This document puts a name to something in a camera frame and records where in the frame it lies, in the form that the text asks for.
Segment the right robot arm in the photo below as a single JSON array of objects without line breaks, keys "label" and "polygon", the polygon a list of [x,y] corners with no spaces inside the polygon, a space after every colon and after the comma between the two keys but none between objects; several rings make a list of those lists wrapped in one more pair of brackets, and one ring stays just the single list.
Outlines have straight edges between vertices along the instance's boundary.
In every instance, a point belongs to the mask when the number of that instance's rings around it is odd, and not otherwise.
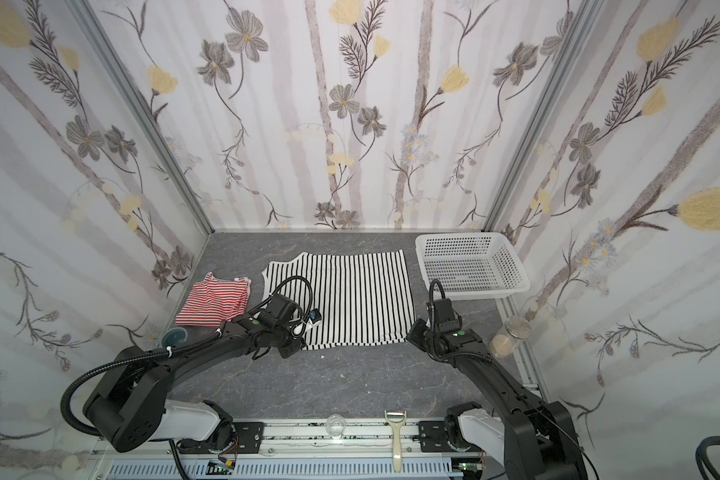
[{"label": "right robot arm", "polygon": [[509,479],[586,479],[591,466],[569,411],[548,403],[517,381],[490,354],[482,339],[463,326],[441,282],[430,282],[427,318],[419,318],[406,340],[432,360],[465,375],[491,408],[465,410],[452,423],[453,445],[475,445],[500,462]]}]

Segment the black white striped tank top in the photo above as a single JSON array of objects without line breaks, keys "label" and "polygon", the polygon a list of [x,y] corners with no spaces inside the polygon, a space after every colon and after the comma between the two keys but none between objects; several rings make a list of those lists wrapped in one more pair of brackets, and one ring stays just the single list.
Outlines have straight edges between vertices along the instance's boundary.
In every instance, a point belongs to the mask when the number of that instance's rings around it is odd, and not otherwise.
[{"label": "black white striped tank top", "polygon": [[280,293],[302,307],[308,303],[322,319],[304,334],[308,350],[380,346],[405,340],[415,321],[414,301],[404,253],[326,255],[303,252],[287,262],[271,262],[262,272],[269,295],[291,276],[306,278]]}]

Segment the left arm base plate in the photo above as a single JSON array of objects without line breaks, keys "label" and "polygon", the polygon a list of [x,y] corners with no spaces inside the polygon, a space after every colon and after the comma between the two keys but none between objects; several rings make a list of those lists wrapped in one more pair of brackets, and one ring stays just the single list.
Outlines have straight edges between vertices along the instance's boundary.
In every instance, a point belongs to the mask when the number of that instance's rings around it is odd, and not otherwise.
[{"label": "left arm base plate", "polygon": [[181,454],[257,454],[264,435],[264,422],[222,421],[206,440],[182,439]]}]

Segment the red white striped tank top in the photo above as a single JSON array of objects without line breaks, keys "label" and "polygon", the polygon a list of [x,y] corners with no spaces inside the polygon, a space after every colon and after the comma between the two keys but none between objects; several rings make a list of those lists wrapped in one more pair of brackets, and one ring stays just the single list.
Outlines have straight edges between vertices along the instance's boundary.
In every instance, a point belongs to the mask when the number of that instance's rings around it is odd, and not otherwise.
[{"label": "red white striped tank top", "polygon": [[219,327],[247,310],[251,281],[219,279],[212,272],[192,286],[175,318],[178,326]]}]

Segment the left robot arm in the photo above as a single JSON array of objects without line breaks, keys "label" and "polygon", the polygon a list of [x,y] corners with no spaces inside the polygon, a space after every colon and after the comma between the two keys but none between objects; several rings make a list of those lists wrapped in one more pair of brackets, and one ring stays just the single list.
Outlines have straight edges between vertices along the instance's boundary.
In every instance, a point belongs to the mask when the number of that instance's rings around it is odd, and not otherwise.
[{"label": "left robot arm", "polygon": [[272,349],[288,358],[304,349],[306,326],[320,316],[314,300],[311,283],[290,276],[251,310],[193,343],[150,351],[128,347],[72,381],[60,399],[62,418],[80,433],[106,439],[120,453],[149,441],[230,438],[233,420],[214,402],[171,403],[169,394],[224,361],[257,360]]}]

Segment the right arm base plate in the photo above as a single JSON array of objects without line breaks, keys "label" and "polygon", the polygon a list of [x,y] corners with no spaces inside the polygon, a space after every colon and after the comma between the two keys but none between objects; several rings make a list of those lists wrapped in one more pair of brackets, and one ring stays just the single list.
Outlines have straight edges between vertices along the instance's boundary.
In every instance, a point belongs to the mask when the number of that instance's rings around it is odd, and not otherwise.
[{"label": "right arm base plate", "polygon": [[443,420],[420,420],[418,422],[418,440],[420,450],[424,453],[466,453],[477,451],[474,445],[457,446],[451,441]]}]

